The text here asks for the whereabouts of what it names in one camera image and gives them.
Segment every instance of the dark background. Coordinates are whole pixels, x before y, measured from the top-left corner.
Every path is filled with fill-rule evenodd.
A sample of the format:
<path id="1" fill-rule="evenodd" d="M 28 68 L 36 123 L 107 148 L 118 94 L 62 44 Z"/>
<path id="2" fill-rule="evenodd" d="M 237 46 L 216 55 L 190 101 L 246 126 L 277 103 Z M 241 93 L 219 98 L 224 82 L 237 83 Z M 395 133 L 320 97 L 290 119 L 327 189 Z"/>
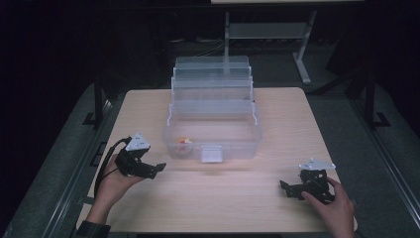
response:
<path id="1" fill-rule="evenodd" d="M 170 75 L 170 40 L 223 38 L 224 11 L 170 10 L 208 1 L 153 8 L 170 2 L 0 1 L 1 234 L 88 85 L 100 78 L 110 98 L 130 88 L 159 87 Z M 352 14 L 333 11 L 335 6 L 321 9 L 311 42 L 328 39 L 333 44 L 344 34 L 329 69 L 344 74 L 361 64 L 369 68 L 420 135 L 417 5 L 414 0 L 367 1 Z M 292 21 L 308 11 L 302 6 L 290 9 L 253 14 L 238 8 L 236 17 Z M 197 22 L 208 28 L 197 27 Z"/>

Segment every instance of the wooden table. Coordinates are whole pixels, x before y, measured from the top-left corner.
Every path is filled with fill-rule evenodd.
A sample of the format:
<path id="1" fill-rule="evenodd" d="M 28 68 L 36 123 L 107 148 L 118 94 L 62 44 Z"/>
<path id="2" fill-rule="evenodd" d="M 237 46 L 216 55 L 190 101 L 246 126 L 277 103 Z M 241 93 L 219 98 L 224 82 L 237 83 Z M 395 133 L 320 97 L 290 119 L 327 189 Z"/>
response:
<path id="1" fill-rule="evenodd" d="M 168 155 L 161 134 L 169 90 L 128 92 L 106 152 L 118 140 L 139 131 L 152 145 L 144 162 L 167 166 L 154 180 L 132 187 L 112 208 L 107 222 L 111 231 L 325 231 L 306 201 L 286 197 L 279 187 L 280 179 L 300 183 L 297 166 L 310 158 L 331 162 L 305 94 L 300 88 L 257 88 L 255 100 L 262 124 L 257 155 L 250 160 L 202 164 Z M 327 173 L 338 179 L 335 171 Z M 93 184 L 89 196 L 93 196 Z M 83 206 L 77 227 L 89 209 L 90 205 Z"/>

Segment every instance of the table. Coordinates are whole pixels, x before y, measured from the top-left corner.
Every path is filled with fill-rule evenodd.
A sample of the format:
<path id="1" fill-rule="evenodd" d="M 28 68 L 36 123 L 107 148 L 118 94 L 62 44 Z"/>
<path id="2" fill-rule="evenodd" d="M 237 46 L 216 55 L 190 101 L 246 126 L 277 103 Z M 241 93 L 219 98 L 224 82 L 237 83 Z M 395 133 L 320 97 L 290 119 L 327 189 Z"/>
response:
<path id="1" fill-rule="evenodd" d="M 155 179 L 132 187 L 112 208 L 107 222 L 111 231 L 325 231 L 306 201 L 286 197 L 279 187 L 280 179 L 300 183 L 297 166 L 310 158 L 331 162 L 304 92 L 300 88 L 256 88 L 255 101 L 262 123 L 262 142 L 256 156 L 202 164 L 168 155 L 161 133 L 170 90 L 129 91 L 106 152 L 118 140 L 140 131 L 152 145 L 143 161 L 167 166 Z M 338 179 L 335 171 L 327 173 Z M 93 184 L 88 195 L 93 196 Z M 89 209 L 90 205 L 83 205 L 77 227 Z"/>
<path id="2" fill-rule="evenodd" d="M 256 3 L 334 3 L 363 2 L 365 0 L 212 0 L 213 4 L 256 4 Z M 303 55 L 308 45 L 317 11 L 313 10 L 307 22 L 303 23 L 230 23 L 229 13 L 225 24 L 225 56 L 229 55 L 230 39 L 300 39 L 300 49 L 293 53 L 293 59 L 304 84 L 311 79 L 303 63 Z"/>

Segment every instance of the wrist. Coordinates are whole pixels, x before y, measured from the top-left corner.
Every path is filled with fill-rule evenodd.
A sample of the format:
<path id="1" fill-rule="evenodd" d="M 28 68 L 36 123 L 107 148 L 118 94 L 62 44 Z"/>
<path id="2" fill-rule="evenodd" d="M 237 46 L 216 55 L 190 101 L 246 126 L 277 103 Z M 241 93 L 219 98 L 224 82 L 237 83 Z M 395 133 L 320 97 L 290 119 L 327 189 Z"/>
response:
<path id="1" fill-rule="evenodd" d="M 105 225 L 110 210 L 111 207 L 95 201 L 87 214 L 86 221 Z"/>

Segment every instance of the clear plastic container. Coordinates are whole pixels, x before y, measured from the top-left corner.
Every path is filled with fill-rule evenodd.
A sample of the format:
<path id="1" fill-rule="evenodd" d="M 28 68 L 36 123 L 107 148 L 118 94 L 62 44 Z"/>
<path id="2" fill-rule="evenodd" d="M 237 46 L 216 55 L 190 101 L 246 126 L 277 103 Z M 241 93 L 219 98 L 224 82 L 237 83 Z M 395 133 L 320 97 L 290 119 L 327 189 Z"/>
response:
<path id="1" fill-rule="evenodd" d="M 247 57 L 178 58 L 163 140 L 173 158 L 252 158 L 262 139 Z"/>

